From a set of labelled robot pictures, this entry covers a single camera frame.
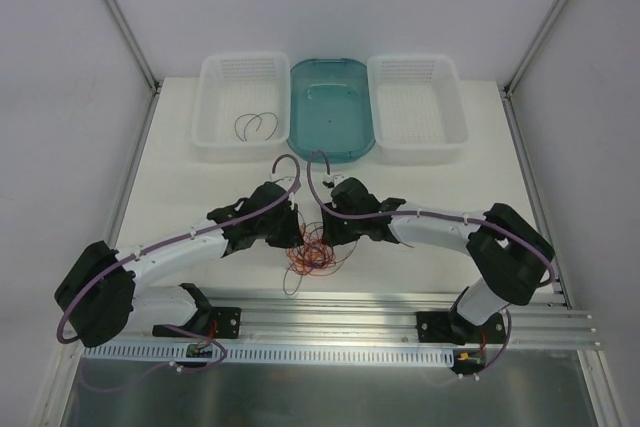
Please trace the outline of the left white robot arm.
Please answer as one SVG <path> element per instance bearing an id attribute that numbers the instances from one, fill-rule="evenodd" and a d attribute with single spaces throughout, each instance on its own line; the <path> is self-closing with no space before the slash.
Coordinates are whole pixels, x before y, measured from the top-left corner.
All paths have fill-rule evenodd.
<path id="1" fill-rule="evenodd" d="M 222 333 L 219 309 L 195 284 L 158 288 L 156 282 L 248 250 L 257 241 L 276 249 L 301 246 L 292 200 L 299 187 L 293 178 L 267 181 L 250 196 L 209 212 L 188 232 L 150 246 L 118 250 L 103 241 L 88 245 L 54 293 L 62 311 L 57 340 L 91 348 L 143 328 L 155 337 L 210 340 Z"/>

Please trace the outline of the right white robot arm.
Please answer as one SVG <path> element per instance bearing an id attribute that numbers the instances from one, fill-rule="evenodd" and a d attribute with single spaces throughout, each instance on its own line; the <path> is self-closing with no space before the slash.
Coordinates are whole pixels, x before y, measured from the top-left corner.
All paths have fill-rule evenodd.
<path id="1" fill-rule="evenodd" d="M 423 343 L 500 343 L 501 316 L 526 306 L 535 291 L 552 283 L 553 246 L 511 206 L 496 203 L 479 213 L 431 211 L 402 198 L 378 200 L 356 178 L 327 176 L 321 204 L 324 244 L 339 246 L 366 236 L 374 242 L 431 245 L 469 256 L 480 278 L 446 311 L 416 316 Z"/>

